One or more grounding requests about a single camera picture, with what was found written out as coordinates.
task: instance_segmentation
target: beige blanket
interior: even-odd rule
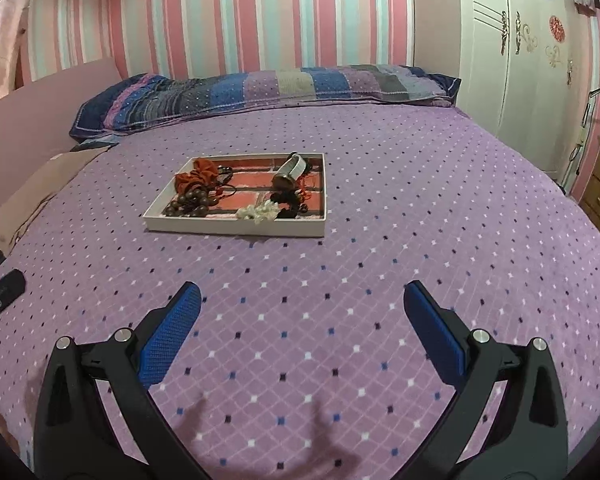
[[[5,257],[44,206],[109,146],[56,155],[0,206],[0,250]]]

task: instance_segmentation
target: pink headboard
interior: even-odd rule
[[[0,206],[46,161],[75,146],[80,105],[120,81],[113,59],[62,70],[0,99]]]

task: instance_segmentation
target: orange scrunchie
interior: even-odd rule
[[[199,186],[213,188],[218,178],[218,167],[208,158],[197,158],[193,161],[193,171],[178,173],[175,177],[175,188],[178,194],[183,194],[189,189]]]

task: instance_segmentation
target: metal bolt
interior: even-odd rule
[[[536,350],[546,350],[546,341],[541,337],[535,337],[533,340],[533,344],[536,347]]]
[[[71,338],[63,335],[58,341],[56,341],[56,348],[58,350],[64,350],[71,344]]]
[[[491,339],[489,332],[481,328],[479,328],[478,330],[474,330],[472,335],[478,343],[486,343],[489,339]]]
[[[128,328],[121,328],[120,330],[116,330],[116,333],[113,335],[114,339],[119,343],[124,343],[131,339],[132,332]]]

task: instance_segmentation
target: purple bedsheet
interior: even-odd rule
[[[189,157],[292,150],[326,154],[324,240],[144,230],[139,216]],[[28,290],[0,319],[0,410],[23,456],[54,341],[103,340],[185,280],[206,302],[151,393],[215,479],[279,476],[280,466],[282,478],[389,479],[452,395],[402,309],[416,278],[469,327],[503,342],[547,339],[570,449],[600,414],[600,234],[544,174],[451,108],[254,111],[134,135],[51,201],[0,272],[13,267]]]

